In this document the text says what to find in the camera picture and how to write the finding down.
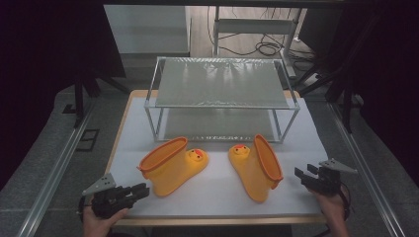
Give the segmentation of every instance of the human hand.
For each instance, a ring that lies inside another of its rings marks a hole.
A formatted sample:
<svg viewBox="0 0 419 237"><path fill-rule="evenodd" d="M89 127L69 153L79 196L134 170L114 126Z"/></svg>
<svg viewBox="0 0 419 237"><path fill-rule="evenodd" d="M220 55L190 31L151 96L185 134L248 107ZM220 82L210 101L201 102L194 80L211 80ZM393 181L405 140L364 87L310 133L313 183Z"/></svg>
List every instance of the human hand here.
<svg viewBox="0 0 419 237"><path fill-rule="evenodd" d="M319 203L324 216L326 217L327 225L331 231L332 236L348 237L349 231L345 224L345 203L339 195L333 197L324 196L316 191L308 189L314 194ZM342 193L346 199L349 198L348 190L341 187Z"/></svg>
<svg viewBox="0 0 419 237"><path fill-rule="evenodd" d="M326 218L339 218L344 219L345 218L345 209L344 209L344 202L340 198L339 195L335 195L333 197L321 195L320 193L308 189L312 194L314 194L315 198L317 199L317 202L319 203L321 210L323 211L323 214L326 216Z"/></svg>
<svg viewBox="0 0 419 237"><path fill-rule="evenodd" d="M85 206L83 210L83 232L84 237L106 237L111 227L118 220L126 216L128 209L122 209L109 219L102 219L95 215L92 206Z"/></svg>

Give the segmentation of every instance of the cable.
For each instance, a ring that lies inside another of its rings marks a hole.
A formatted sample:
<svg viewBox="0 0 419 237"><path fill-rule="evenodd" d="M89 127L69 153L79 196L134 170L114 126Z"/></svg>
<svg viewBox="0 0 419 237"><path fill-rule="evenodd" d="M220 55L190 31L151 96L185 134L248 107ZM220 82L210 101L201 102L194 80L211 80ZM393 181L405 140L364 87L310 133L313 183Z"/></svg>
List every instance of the cable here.
<svg viewBox="0 0 419 237"><path fill-rule="evenodd" d="M292 8L289 9L287 19L290 18L291 10L292 10ZM266 18L269 18L269 16L267 15L267 12L268 12L268 8L266 8L266 10L260 16L260 18L262 18L264 15L266 16ZM276 12L276 8L274 8L274 11L271 15L271 19L274 18L275 12ZM234 8L232 8L232 13L237 18L237 15L234 13ZM210 35L210 7L208 7L208 10L207 10L207 30L208 30L208 34L209 34L209 40L210 40L211 44L214 45L214 42L213 42L212 37ZM228 36L225 36L225 37L218 38L218 40L223 40L223 39L235 37L235 36L238 36L238 35L241 35L241 34L228 35ZM265 38L269 38L273 42L265 41ZM241 53L241 52L237 52L237 51L234 51L232 49L222 47L222 46L219 46L218 48L222 48L222 49L227 50L231 53L234 53L236 55L241 55L241 56L250 55L250 54L255 53L255 52L259 52L264 56L275 56L276 54L279 54L281 49L284 47L285 36L282 36L282 40L283 40L283 42L278 42L276 39L274 39L274 37L270 37L266 34L263 34L260 41L255 44L255 50L253 50L253 51ZM295 59L295 62L293 63L295 65L295 68L298 68L296 66L296 64L299 63L299 62L312 62L313 59L314 59L314 57L298 56L298 55L294 54L295 52L314 54L313 52L299 51L299 50L290 49L290 58Z"/></svg>

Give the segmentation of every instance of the glass shelf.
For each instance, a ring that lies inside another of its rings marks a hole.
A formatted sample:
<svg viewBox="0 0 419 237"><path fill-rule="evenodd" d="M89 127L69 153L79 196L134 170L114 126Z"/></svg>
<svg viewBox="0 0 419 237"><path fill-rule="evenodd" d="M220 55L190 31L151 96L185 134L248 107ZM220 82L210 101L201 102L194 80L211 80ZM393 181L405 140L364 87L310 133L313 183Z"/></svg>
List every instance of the glass shelf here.
<svg viewBox="0 0 419 237"><path fill-rule="evenodd" d="M282 143L299 110L290 87L280 59L159 57L144 107L155 140Z"/></svg>

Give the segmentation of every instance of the yellow rain boot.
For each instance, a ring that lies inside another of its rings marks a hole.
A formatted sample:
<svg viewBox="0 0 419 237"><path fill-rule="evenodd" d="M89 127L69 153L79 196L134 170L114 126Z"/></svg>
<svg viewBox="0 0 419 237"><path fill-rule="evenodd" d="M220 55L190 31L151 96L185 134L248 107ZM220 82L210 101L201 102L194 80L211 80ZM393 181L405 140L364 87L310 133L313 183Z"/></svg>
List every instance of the yellow rain boot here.
<svg viewBox="0 0 419 237"><path fill-rule="evenodd" d="M177 137L148 153L136 167L153 184L154 193L165 197L203 170L209 162L201 149L186 150L188 139Z"/></svg>
<svg viewBox="0 0 419 237"><path fill-rule="evenodd" d="M247 194L256 201L265 201L269 190L284 178L274 150L260 134L255 136L251 148L243 144L231 147L228 158Z"/></svg>

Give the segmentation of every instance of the white table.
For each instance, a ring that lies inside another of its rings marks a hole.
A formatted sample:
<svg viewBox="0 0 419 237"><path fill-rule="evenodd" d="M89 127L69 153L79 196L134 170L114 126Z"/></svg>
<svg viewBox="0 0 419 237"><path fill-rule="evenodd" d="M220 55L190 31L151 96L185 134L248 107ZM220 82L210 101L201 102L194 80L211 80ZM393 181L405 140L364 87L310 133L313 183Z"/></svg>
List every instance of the white table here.
<svg viewBox="0 0 419 237"><path fill-rule="evenodd" d="M143 107L144 91L131 93L126 112L107 167L118 186L146 183L150 196L139 200L119 225L225 225L324 222L314 196L293 174L294 167L305 170L327 160L304 99L300 112L283 144L272 144L284 172L279 186L263 203L245 192L231 166L227 151L234 142L194 142L187 148L201 148L209 154L209 164L197 176L168 197L157 197L152 184L136 169L155 142Z"/></svg>

